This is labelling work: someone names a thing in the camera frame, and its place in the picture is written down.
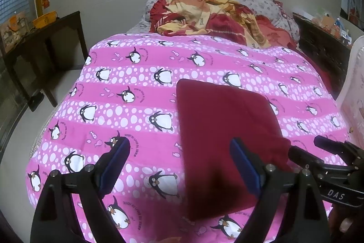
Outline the person's right hand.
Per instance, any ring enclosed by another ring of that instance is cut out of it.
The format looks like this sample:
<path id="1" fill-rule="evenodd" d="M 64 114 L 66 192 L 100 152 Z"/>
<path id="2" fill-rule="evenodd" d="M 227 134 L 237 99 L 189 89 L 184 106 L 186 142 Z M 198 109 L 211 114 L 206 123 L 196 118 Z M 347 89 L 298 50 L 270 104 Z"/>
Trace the person's right hand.
<path id="1" fill-rule="evenodd" d="M 330 242 L 364 243 L 363 205 L 358 208 L 332 204 L 328 217 Z"/>

